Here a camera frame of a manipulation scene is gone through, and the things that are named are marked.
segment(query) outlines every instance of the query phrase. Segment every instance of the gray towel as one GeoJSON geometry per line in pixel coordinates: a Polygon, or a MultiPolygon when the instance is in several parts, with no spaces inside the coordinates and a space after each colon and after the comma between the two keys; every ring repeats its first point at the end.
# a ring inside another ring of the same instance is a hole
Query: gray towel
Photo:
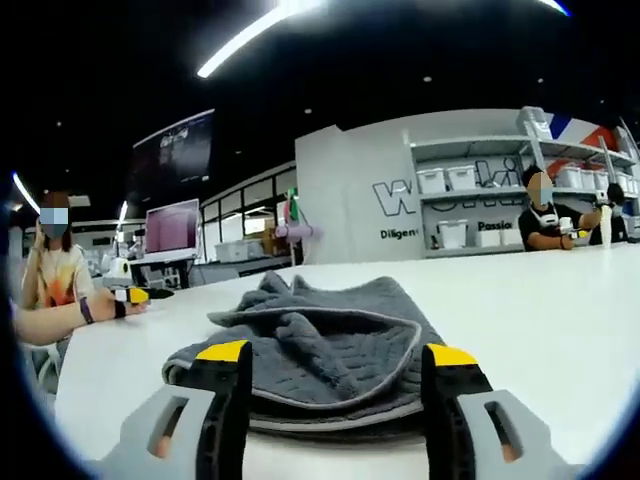
{"type": "Polygon", "coordinates": [[[420,428],[406,418],[422,409],[420,353],[443,341],[395,280],[326,291],[269,272],[235,310],[209,319],[227,328],[171,355],[164,379],[176,382],[209,345],[249,340],[252,428],[359,441],[420,428]]]}

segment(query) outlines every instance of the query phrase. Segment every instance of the monitor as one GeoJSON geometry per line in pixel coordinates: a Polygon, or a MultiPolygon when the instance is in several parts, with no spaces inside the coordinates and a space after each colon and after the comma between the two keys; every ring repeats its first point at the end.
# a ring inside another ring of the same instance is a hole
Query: monitor
{"type": "Polygon", "coordinates": [[[145,257],[197,256],[198,199],[147,211],[145,257]]]}
{"type": "Polygon", "coordinates": [[[133,146],[127,189],[134,202],[193,191],[209,178],[213,110],[181,120],[133,146]]]}

